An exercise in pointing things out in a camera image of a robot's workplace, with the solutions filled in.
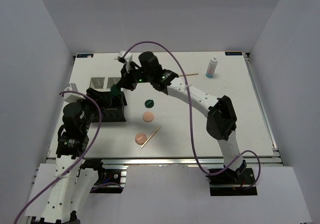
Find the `green round compact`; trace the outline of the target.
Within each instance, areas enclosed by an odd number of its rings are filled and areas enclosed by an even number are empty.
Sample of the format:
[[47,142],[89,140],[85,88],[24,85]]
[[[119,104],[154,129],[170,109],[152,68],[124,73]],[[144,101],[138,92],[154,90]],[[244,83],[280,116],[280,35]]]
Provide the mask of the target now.
[[121,88],[118,87],[116,84],[114,84],[111,88],[110,88],[110,92],[112,96],[119,96],[121,94]]
[[152,99],[148,99],[144,102],[144,105],[146,108],[153,108],[155,103]]

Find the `pink round puff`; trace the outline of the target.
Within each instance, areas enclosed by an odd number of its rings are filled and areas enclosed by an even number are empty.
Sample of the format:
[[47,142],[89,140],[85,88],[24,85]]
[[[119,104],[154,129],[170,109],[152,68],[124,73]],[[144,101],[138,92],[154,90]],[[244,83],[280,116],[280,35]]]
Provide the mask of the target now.
[[146,134],[143,134],[143,133],[136,134],[136,136],[135,136],[135,142],[138,145],[143,145],[147,141],[147,139],[148,138],[147,138]]
[[152,112],[144,112],[143,113],[143,116],[142,116],[142,119],[145,121],[145,122],[151,122],[153,121],[155,118],[154,114]]

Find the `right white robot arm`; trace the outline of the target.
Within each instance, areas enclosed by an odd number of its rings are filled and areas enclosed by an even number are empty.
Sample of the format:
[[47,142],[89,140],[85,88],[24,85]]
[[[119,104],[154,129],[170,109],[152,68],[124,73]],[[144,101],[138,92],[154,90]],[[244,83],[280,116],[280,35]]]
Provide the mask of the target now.
[[215,173],[205,172],[208,177],[226,177],[236,184],[244,177],[247,167],[241,156],[236,139],[237,116],[229,97],[211,96],[187,83],[187,80],[175,72],[164,69],[158,58],[150,51],[138,57],[140,64],[132,61],[132,54],[121,51],[117,60],[123,64],[121,78],[116,84],[117,89],[135,90],[139,83],[151,86],[168,96],[177,98],[195,108],[206,118],[206,131],[217,140],[223,156],[223,169]]

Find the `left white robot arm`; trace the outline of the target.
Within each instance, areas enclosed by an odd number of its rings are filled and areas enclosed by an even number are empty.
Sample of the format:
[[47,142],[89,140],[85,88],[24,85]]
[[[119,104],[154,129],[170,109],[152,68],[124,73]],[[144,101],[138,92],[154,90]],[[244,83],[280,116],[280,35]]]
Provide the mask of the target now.
[[84,161],[97,136],[88,137],[91,123],[102,124],[104,110],[111,95],[88,88],[85,94],[66,89],[67,105],[63,108],[58,130],[54,180],[45,187],[49,198],[40,217],[33,224],[78,224],[81,204],[93,185],[105,180],[106,172],[99,161]]

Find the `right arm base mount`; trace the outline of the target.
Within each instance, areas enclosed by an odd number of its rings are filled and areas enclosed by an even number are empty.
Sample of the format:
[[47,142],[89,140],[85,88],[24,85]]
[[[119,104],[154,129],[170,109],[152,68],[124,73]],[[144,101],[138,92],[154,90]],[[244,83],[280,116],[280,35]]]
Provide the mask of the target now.
[[206,175],[212,197],[257,196],[255,175],[252,168],[246,168],[238,179],[228,172],[216,176]]

